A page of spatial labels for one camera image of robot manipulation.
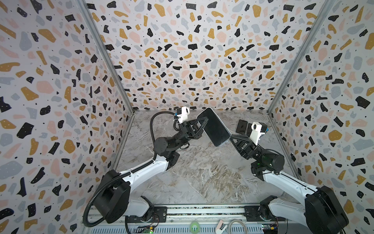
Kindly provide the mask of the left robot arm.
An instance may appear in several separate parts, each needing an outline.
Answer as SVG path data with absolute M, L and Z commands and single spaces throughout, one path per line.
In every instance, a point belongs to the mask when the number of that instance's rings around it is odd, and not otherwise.
M 187 149 L 190 140 L 199 139 L 207 123 L 207 117 L 186 121 L 174 136 L 154 140 L 152 159 L 126 171 L 107 172 L 85 208 L 83 224 L 93 227 L 103 221 L 113 223 L 123 215 L 137 216 L 144 222 L 152 219 L 154 205 L 146 197 L 135 198 L 131 193 L 153 176 L 174 166 L 180 157 L 177 150 Z

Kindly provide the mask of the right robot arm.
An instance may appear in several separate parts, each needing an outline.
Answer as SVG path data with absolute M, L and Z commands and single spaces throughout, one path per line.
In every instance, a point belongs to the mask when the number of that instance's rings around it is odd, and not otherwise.
M 349 219 L 337 196 L 327 186 L 316 187 L 283 171 L 285 158 L 256 145 L 246 135 L 232 135 L 231 143 L 245 159 L 253 159 L 251 172 L 290 195 L 296 202 L 271 197 L 263 200 L 265 214 L 283 217 L 309 228 L 314 234 L 344 233 Z

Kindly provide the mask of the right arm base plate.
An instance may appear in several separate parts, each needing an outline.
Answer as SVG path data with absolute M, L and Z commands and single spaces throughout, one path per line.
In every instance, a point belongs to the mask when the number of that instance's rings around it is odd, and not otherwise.
M 248 222 L 276 222 L 286 221 L 283 217 L 275 217 L 268 205 L 249 205 L 244 206 L 244 216 Z

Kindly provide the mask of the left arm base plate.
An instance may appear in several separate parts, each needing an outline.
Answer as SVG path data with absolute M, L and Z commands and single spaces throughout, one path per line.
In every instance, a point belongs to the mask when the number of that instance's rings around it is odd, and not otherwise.
M 165 223 L 167 220 L 167 206 L 150 207 L 142 216 L 143 222 Z

